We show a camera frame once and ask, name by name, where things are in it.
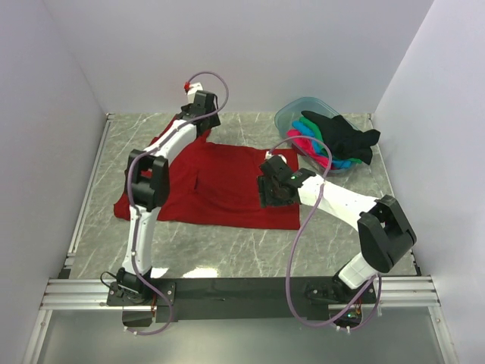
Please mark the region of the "red t shirt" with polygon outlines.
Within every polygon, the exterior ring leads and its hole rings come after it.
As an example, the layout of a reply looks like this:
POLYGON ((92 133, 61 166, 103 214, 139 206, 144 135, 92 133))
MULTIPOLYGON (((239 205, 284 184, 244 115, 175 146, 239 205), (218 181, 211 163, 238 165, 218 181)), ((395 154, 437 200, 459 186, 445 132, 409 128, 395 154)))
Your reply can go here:
POLYGON ((188 145, 171 164, 170 194, 158 221, 235 228, 297 230, 299 206, 262 208, 257 178, 266 152, 208 141, 188 145))

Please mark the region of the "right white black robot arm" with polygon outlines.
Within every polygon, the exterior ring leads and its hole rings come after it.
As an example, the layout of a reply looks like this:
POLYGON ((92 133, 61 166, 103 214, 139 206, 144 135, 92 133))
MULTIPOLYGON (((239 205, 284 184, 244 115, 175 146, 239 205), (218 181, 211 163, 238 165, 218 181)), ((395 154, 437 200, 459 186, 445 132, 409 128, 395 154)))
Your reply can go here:
POLYGON ((281 155, 268 153, 258 177, 263 208, 311 206, 347 223, 358 232, 360 252, 336 274, 333 295, 348 303, 378 273, 388 273, 415 245, 417 236, 397 199, 378 199, 339 187, 305 168, 293 171, 281 155))

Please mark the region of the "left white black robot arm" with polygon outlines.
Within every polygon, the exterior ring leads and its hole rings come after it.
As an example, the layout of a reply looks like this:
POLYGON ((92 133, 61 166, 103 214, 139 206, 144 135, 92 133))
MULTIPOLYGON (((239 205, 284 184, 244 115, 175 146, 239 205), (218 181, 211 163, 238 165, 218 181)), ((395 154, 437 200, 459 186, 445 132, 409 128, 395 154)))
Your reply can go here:
POLYGON ((131 303, 146 303, 152 287, 151 248, 155 222, 170 194, 169 167, 176 157, 201 135, 221 124, 217 96, 204 90, 189 92, 189 104, 182 107, 169 127, 150 146, 134 149, 128 159, 125 192, 130 211, 130 232, 117 285, 131 303))

